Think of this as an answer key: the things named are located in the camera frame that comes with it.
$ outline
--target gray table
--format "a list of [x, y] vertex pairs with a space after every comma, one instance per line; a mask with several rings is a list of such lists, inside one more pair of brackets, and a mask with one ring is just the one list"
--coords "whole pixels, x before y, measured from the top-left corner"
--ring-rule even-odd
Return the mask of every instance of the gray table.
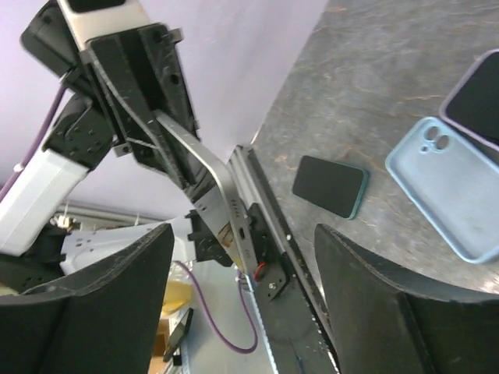
[[[384, 168], [409, 129], [437, 115], [474, 59], [498, 47], [495, 0], [330, 1], [254, 143], [314, 272], [313, 231], [325, 223], [427, 276], [499, 293], [499, 263], [460, 260]], [[291, 193], [304, 154], [370, 171], [355, 220]]]

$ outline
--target white wall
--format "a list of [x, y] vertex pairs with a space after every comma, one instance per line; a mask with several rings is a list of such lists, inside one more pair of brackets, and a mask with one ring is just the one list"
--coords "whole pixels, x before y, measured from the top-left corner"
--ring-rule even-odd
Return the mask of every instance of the white wall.
[[[227, 159], [264, 120], [326, 0], [143, 0], [153, 21], [181, 27], [179, 53], [203, 142]], [[2, 0], [0, 184], [33, 139], [58, 80], [23, 51], [19, 36], [44, 4]], [[189, 209], [165, 177], [109, 154], [71, 201], [174, 217]]]

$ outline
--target black smartphone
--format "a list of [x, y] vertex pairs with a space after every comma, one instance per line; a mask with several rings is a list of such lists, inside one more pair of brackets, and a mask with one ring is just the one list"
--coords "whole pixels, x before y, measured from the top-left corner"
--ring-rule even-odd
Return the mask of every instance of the black smartphone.
[[357, 215], [369, 174], [350, 165], [303, 156], [292, 192], [339, 217]]
[[483, 55], [442, 103], [441, 117], [499, 144], [499, 51]]

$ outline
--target light blue phone case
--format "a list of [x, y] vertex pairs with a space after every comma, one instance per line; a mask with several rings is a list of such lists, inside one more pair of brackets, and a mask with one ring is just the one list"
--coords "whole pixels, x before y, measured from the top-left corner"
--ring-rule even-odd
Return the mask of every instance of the light blue phone case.
[[469, 263], [499, 256], [499, 167], [441, 120], [420, 120], [386, 168], [452, 249]]

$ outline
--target cardboard box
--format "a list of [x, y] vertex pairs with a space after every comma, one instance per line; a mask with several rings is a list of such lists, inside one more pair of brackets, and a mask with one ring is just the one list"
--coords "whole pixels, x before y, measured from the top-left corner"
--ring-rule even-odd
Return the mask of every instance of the cardboard box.
[[157, 326], [156, 342], [154, 343], [152, 358], [150, 359], [149, 374], [162, 374], [165, 371], [167, 363], [163, 362], [163, 354], [165, 353], [169, 337], [168, 320], [161, 319]]

